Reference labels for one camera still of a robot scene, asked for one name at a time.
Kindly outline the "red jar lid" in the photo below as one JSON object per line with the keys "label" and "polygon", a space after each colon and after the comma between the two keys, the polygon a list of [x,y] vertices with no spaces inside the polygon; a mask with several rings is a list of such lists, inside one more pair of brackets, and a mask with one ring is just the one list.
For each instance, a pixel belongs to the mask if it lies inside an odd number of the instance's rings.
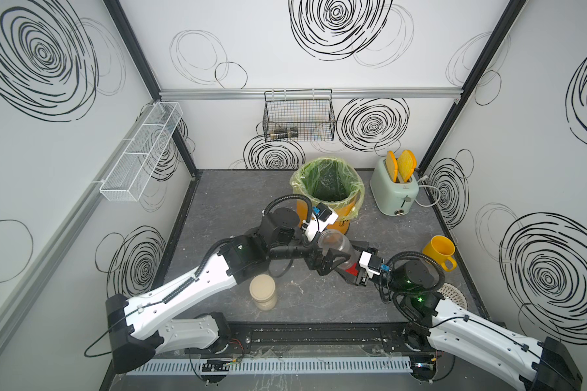
{"label": "red jar lid", "polygon": [[360,270],[360,266],[358,264],[355,264],[352,267],[349,267],[347,270],[345,270],[345,273],[347,274],[347,278],[349,280],[356,280],[359,277]]}

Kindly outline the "clear jar with oatmeal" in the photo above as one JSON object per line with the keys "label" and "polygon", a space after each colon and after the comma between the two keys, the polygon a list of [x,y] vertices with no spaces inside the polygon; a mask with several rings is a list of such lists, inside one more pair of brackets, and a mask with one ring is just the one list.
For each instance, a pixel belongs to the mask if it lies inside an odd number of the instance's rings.
{"label": "clear jar with oatmeal", "polygon": [[321,236],[318,240],[318,244],[322,249],[322,253],[326,256],[330,249],[340,251],[342,253],[347,253],[350,255],[350,258],[345,261],[343,264],[339,265],[340,269],[347,270],[352,267],[355,263],[355,249],[352,248],[352,244],[342,232],[329,229],[325,230],[321,233]]}

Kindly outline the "beige lidded oatmeal jar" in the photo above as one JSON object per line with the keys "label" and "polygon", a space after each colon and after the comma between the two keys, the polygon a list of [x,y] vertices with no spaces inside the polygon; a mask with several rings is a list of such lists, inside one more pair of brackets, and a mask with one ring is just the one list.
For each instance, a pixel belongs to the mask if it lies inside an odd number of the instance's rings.
{"label": "beige lidded oatmeal jar", "polygon": [[249,294],[261,311],[270,311],[277,305],[277,287],[270,275],[258,275],[249,285]]}

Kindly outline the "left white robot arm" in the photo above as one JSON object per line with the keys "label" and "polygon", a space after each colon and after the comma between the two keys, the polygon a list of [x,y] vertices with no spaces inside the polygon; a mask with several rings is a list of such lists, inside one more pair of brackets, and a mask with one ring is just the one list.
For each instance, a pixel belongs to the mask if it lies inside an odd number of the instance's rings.
{"label": "left white robot arm", "polygon": [[115,373],[133,371],[171,350],[224,349],[232,332],[223,314],[212,312],[198,319],[179,315],[216,293],[262,275],[273,260],[303,259],[311,269],[328,274],[331,263],[324,260],[317,241],[338,215],[320,204],[309,217],[309,222],[301,222],[293,210],[265,210],[258,227],[219,240],[198,267],[181,277],[135,297],[115,294],[108,298],[105,309]]}

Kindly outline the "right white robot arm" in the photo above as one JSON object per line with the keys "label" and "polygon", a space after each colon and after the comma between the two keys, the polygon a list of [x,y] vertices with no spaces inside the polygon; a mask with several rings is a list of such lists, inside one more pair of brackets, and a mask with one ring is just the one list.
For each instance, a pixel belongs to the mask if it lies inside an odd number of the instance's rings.
{"label": "right white robot arm", "polygon": [[579,390],[582,375],[566,346],[552,337],[537,340],[488,321],[444,297],[445,271],[430,256],[400,252],[385,261],[375,250],[330,249],[332,269],[352,261],[373,283],[382,301],[406,320],[403,340],[413,351],[448,353],[488,371],[517,390]]}

